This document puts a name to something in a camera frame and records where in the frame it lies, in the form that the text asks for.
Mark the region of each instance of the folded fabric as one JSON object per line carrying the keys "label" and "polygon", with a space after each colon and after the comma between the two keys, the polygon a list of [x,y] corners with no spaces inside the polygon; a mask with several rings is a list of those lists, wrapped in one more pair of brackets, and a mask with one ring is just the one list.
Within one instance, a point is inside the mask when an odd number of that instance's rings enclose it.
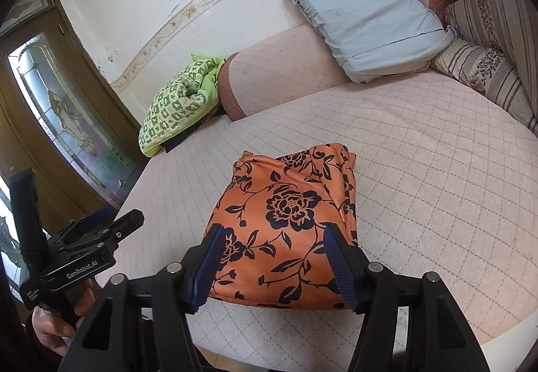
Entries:
{"label": "folded fabric", "polygon": [[458,0],[445,21],[462,38],[501,50],[512,61],[538,115],[538,13],[530,0]]}
{"label": "folded fabric", "polygon": [[517,70],[500,51],[458,38],[432,66],[486,96],[538,136],[538,122]]}
{"label": "folded fabric", "polygon": [[453,40],[418,0],[292,0],[354,82],[424,70]]}
{"label": "folded fabric", "polygon": [[192,55],[193,63],[174,76],[153,98],[138,144],[147,157],[161,144],[191,127],[219,103],[216,83],[224,59]]}
{"label": "folded fabric", "polygon": [[278,159],[244,152],[208,223],[226,234],[210,295],[242,305],[342,308],[323,230],[336,224],[357,244],[355,159],[337,143]]}

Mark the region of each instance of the green patterned blanket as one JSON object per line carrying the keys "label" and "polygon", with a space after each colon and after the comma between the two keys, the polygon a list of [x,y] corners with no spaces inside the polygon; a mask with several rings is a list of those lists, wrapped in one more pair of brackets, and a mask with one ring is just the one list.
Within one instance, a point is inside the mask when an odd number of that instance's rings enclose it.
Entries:
{"label": "green patterned blanket", "polygon": [[153,98],[140,129],[138,144],[147,157],[161,144],[191,127],[217,103],[217,78],[224,59],[191,55],[193,63],[175,75]]}

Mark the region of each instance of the metal screw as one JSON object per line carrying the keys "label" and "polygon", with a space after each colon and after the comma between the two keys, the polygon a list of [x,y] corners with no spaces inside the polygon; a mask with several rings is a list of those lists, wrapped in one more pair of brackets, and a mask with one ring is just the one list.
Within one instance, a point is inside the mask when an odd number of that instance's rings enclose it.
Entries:
{"label": "metal screw", "polygon": [[166,266],[166,270],[168,270],[170,273],[177,273],[182,268],[183,266],[180,263],[170,263],[168,266]]}
{"label": "metal screw", "polygon": [[440,280],[440,276],[437,272],[428,272],[426,273],[426,278],[428,278],[429,281],[432,283],[436,283]]}
{"label": "metal screw", "polygon": [[374,261],[368,265],[368,269],[370,269],[371,272],[380,273],[383,270],[383,264]]}
{"label": "metal screw", "polygon": [[125,275],[122,273],[117,273],[110,277],[110,282],[114,285],[121,284],[123,281],[125,281]]}

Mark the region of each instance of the light blue pillow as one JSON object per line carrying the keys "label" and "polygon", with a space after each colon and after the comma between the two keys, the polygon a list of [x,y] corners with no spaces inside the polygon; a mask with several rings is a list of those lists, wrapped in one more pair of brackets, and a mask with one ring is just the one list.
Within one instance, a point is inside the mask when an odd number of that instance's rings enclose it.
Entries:
{"label": "light blue pillow", "polygon": [[292,0],[354,82],[424,70],[454,39],[418,0]]}

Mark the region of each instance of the orange floral cloth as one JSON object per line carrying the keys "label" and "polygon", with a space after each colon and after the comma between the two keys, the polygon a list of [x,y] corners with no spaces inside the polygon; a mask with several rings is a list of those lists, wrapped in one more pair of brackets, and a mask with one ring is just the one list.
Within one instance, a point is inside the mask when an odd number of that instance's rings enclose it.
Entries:
{"label": "orange floral cloth", "polygon": [[244,152],[209,219],[226,250],[210,296],[243,305],[342,308],[323,248],[335,223],[357,244],[356,155],[341,144],[273,159]]}

